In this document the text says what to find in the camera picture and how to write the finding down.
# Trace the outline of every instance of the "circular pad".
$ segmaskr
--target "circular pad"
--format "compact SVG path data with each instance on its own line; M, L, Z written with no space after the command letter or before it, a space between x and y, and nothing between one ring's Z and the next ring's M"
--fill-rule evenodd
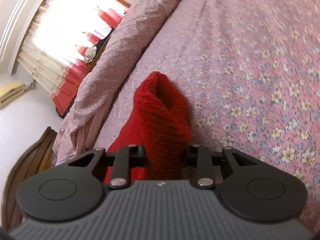
M255 222L279 222L300 215L307 190L294 176L274 167L251 165L238 168L219 187L225 206Z
M284 186L273 179L255 179L248 184L248 192L256 198L276 199L284 193Z
M72 197L77 191L74 182L68 179L49 180L40 186L40 195L49 200L64 200Z
M90 170L67 165L32 176L17 190L17 201L25 216L46 222L85 216L103 198L103 186Z

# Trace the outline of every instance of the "red cloth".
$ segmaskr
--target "red cloth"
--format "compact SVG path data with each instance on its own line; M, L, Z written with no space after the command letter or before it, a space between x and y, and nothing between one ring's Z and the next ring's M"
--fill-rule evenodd
M134 168L131 179L175 179L180 174L182 152L191 141L188 103L167 76L151 73L137 88L133 110L118 138L108 149L143 142L148 166ZM111 174L108 168L105 183Z
M107 11L97 8L97 11L100 18L104 20L111 28L117 27L122 19L122 15L117 13L112 8L109 8Z
M51 95L59 114L63 115L70 99L76 95L79 85L90 70L90 65L80 59L73 59L63 75L64 81L59 84L59 89Z
M88 41L92 42L92 43L97 43L98 41L100 41L101 39L99 37L97 37L96 35L94 35L93 33L90 32L83 32L83 34L86 35Z

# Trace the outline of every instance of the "red knitted fabric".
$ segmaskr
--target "red knitted fabric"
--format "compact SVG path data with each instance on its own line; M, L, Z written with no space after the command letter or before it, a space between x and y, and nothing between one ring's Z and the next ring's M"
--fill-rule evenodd
M191 140L187 117L186 99L167 76L153 72L135 91L129 120L108 151L143 142L148 166L132 169L132 180L175 179L180 174L180 156ZM110 174L108 168L105 183Z

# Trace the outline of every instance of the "logo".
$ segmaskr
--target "logo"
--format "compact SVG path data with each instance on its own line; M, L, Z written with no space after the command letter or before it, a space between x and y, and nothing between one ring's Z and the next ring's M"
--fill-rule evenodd
M163 187L166 183L164 181L161 181L160 183L157 183L158 186Z

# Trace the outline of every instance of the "pink sheet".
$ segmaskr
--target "pink sheet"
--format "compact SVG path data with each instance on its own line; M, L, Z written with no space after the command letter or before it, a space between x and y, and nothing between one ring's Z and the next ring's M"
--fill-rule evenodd
M320 229L319 0L182 0L133 70L95 147L108 148L152 71L189 101L195 143L232 146L308 189L300 220Z

